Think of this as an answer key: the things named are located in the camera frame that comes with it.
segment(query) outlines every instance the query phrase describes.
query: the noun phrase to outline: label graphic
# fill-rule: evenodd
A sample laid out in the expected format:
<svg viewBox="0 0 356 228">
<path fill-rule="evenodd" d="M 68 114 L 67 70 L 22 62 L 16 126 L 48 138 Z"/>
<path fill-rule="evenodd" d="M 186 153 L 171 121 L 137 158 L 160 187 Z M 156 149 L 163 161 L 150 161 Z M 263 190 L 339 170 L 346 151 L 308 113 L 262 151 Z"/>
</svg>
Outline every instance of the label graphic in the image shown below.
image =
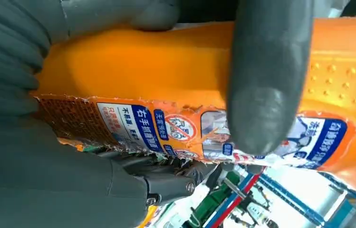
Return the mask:
<svg viewBox="0 0 356 228">
<path fill-rule="evenodd" d="M 233 149 L 234 149 L 234 146 L 232 144 L 224 143 L 224 145 L 222 146 L 222 153 L 224 155 L 231 156 Z"/>
<path fill-rule="evenodd" d="M 195 159 L 199 156 L 193 152 L 187 150 L 174 150 L 178 158 L 188 158 L 188 159 Z"/>
<path fill-rule="evenodd" d="M 176 153 L 173 151 L 173 148 L 171 145 L 164 145 L 164 149 L 167 152 L 167 154 L 177 157 Z"/>
<path fill-rule="evenodd" d="M 109 131 L 119 142 L 134 142 L 154 152 L 163 152 L 153 118 L 141 105 L 97 103 Z"/>
<path fill-rule="evenodd" d="M 169 115 L 165 118 L 168 135 L 179 141 L 189 141 L 196 135 L 192 122 L 181 115 Z"/>
<path fill-rule="evenodd" d="M 249 156 L 230 141 L 225 112 L 205 112 L 201 117 L 204 157 L 211 161 L 289 165 L 317 169 L 336 151 L 347 123 L 332 118 L 295 118 L 287 139 L 267 156 Z"/>
</svg>

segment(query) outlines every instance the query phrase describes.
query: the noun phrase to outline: plastic bottle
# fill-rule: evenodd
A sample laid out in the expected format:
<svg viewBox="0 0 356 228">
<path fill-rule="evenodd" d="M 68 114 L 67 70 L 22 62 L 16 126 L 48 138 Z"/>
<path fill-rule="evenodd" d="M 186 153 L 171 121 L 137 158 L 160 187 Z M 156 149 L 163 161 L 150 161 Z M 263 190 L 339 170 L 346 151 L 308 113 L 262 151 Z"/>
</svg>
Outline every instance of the plastic bottle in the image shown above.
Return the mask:
<svg viewBox="0 0 356 228">
<path fill-rule="evenodd" d="M 248 156 L 229 140 L 223 110 L 232 29 L 114 29 L 58 45 L 33 93 L 39 116 L 60 137 L 206 162 L 316 169 L 356 189 L 356 18 L 315 21 L 298 117 L 267 157 Z"/>
</svg>

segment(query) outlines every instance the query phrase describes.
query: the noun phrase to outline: bottle label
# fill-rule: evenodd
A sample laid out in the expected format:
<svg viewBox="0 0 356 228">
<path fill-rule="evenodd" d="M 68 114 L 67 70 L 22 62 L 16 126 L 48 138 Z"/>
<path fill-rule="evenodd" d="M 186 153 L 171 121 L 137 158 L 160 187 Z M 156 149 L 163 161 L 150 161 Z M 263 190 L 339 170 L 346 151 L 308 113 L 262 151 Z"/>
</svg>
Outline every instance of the bottle label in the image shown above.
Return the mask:
<svg viewBox="0 0 356 228">
<path fill-rule="evenodd" d="M 250 156 L 235 147 L 225 111 L 214 107 L 179 108 L 170 102 L 53 95 L 40 96 L 38 101 L 38 116 L 59 137 L 203 162 L 319 169 L 330 158 L 344 155 L 356 132 L 340 116 L 302 112 L 272 154 Z"/>
</svg>

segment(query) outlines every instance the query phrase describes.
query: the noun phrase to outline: red stripe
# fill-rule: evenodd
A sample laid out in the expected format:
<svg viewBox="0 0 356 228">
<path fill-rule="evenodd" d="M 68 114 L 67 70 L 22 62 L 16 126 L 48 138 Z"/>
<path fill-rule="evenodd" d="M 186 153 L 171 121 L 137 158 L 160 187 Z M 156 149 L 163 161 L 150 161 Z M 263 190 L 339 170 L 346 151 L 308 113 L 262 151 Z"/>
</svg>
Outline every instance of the red stripe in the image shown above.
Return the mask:
<svg viewBox="0 0 356 228">
<path fill-rule="evenodd" d="M 252 179 L 249 181 L 249 184 L 243 190 L 243 192 L 248 193 L 249 190 L 252 188 L 252 186 L 259 179 L 259 176 L 260 176 L 260 174 L 253 176 Z M 212 225 L 211 228 L 217 228 L 224 221 L 224 219 L 231 213 L 231 211 L 234 210 L 234 208 L 239 205 L 239 203 L 241 201 L 242 201 L 242 198 L 238 196 L 234 200 L 234 202 L 232 202 L 232 204 L 225 210 L 225 212 L 223 212 L 223 214 L 217 219 L 217 221 Z"/>
</svg>

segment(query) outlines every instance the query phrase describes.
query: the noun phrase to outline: warning icon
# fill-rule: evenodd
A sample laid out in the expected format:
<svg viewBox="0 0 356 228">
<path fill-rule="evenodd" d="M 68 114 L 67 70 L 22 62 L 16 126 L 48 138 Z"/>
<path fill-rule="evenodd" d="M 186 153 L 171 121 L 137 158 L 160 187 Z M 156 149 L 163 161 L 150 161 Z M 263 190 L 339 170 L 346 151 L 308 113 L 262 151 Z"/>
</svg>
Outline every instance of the warning icon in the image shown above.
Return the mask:
<svg viewBox="0 0 356 228">
<path fill-rule="evenodd" d="M 179 141 L 188 141 L 195 137 L 196 127 L 181 115 L 169 115 L 165 118 L 168 135 Z"/>
</svg>

